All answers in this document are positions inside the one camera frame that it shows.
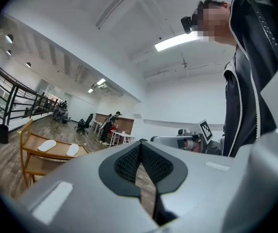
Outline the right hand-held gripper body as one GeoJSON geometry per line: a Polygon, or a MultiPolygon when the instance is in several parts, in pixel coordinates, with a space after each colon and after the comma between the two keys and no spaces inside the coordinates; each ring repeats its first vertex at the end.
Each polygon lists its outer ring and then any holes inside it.
{"type": "Polygon", "coordinates": [[[178,130],[176,136],[153,136],[150,141],[177,149],[192,151],[193,141],[201,142],[202,151],[207,151],[207,145],[213,139],[213,133],[206,120],[195,126],[195,131],[186,128],[178,130]]]}

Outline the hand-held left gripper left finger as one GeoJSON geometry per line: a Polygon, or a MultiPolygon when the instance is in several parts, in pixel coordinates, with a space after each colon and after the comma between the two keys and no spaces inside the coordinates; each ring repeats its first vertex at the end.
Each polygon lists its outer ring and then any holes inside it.
{"type": "Polygon", "coordinates": [[[135,185],[141,164],[141,142],[137,141],[105,158],[98,168],[102,183],[119,196],[139,198],[141,190],[135,185]]]}

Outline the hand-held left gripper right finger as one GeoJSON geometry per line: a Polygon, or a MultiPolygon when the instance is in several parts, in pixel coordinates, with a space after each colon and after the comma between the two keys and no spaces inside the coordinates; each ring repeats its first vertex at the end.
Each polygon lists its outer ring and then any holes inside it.
{"type": "Polygon", "coordinates": [[[164,208],[161,195],[176,192],[188,175],[187,165],[147,141],[141,142],[141,164],[156,188],[152,218],[164,225],[177,216],[164,208]]]}

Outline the white oval insole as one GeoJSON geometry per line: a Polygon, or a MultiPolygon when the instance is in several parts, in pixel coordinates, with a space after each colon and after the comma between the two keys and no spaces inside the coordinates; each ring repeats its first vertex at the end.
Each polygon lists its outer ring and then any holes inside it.
{"type": "Polygon", "coordinates": [[[55,140],[46,140],[45,142],[43,142],[39,147],[37,147],[37,149],[40,152],[47,152],[50,149],[54,148],[56,146],[56,141],[55,140]]]}
{"type": "Polygon", "coordinates": [[[78,151],[79,151],[79,145],[71,144],[68,148],[68,151],[66,152],[66,156],[69,156],[69,157],[76,156],[78,151]]]}

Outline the person's right forearm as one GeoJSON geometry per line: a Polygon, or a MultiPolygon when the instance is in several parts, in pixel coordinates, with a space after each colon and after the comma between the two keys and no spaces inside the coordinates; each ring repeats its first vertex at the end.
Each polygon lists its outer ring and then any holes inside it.
{"type": "Polygon", "coordinates": [[[207,145],[207,154],[212,154],[212,155],[223,155],[223,150],[224,150],[224,138],[220,138],[218,141],[213,141],[211,140],[209,144],[207,145]]]}

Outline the red box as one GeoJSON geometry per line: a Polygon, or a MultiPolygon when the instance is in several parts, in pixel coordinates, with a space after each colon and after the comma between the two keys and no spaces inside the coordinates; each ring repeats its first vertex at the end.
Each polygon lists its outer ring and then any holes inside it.
{"type": "Polygon", "coordinates": [[[107,132],[107,134],[106,134],[105,140],[107,140],[108,138],[111,137],[112,131],[113,131],[113,130],[116,130],[116,127],[112,126],[112,127],[108,130],[108,132],[107,132]]]}

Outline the black office chair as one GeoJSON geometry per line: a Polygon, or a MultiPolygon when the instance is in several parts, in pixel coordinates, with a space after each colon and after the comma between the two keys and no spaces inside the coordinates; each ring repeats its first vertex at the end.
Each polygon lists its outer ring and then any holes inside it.
{"type": "Polygon", "coordinates": [[[88,134],[88,132],[87,132],[86,130],[89,128],[90,122],[91,122],[91,120],[93,119],[93,116],[94,116],[94,114],[91,113],[91,114],[88,116],[87,120],[81,119],[81,120],[78,122],[78,125],[75,127],[76,132],[80,133],[81,135],[84,135],[85,133],[88,134]]]}

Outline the wooden shoe rack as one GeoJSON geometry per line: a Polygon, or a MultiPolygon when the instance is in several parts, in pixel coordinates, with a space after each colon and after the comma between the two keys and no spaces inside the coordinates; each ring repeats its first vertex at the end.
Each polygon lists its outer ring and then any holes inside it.
{"type": "Polygon", "coordinates": [[[46,140],[43,136],[32,133],[33,120],[29,120],[17,133],[19,135],[19,153],[23,178],[27,187],[35,182],[35,176],[45,176],[68,160],[89,154],[83,145],[79,145],[76,156],[66,156],[71,143],[56,141],[56,146],[47,152],[40,152],[39,147],[46,140]]]}

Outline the white ceiling-mounted unit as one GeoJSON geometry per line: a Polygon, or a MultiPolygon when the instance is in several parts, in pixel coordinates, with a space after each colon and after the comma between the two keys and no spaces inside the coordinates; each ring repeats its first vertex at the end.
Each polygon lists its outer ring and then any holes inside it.
{"type": "Polygon", "coordinates": [[[110,95],[114,95],[114,96],[119,96],[119,97],[123,96],[122,91],[119,91],[118,89],[114,89],[112,86],[110,86],[106,82],[104,82],[102,84],[94,83],[91,85],[91,89],[93,91],[99,90],[102,93],[109,93],[110,95]]]}

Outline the dark wheeled equipment cluster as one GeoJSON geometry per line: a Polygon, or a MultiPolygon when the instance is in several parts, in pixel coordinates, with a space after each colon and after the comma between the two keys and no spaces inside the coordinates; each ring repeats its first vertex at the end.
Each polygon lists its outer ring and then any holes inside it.
{"type": "Polygon", "coordinates": [[[67,101],[63,101],[54,107],[52,118],[55,121],[67,124],[70,121],[68,117],[67,101]]]}

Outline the person's black white jacket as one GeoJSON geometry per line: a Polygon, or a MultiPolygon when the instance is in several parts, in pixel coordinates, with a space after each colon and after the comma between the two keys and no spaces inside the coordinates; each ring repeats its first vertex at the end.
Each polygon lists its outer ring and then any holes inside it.
{"type": "Polygon", "coordinates": [[[241,146],[276,129],[261,91],[278,71],[278,60],[247,0],[232,0],[229,29],[237,47],[223,72],[227,83],[223,155],[235,157],[241,146]]]}

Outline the black trash bin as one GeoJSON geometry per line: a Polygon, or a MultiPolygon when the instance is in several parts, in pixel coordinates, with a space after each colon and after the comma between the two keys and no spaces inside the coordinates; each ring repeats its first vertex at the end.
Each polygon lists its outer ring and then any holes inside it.
{"type": "Polygon", "coordinates": [[[8,144],[9,143],[9,128],[7,125],[0,124],[0,143],[8,144]]]}

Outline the black metal railing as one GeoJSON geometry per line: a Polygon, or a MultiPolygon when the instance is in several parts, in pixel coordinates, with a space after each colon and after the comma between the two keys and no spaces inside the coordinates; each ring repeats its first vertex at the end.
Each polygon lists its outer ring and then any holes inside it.
{"type": "Polygon", "coordinates": [[[31,90],[0,68],[0,125],[14,128],[24,118],[38,120],[49,116],[60,101],[45,92],[31,90]]]}

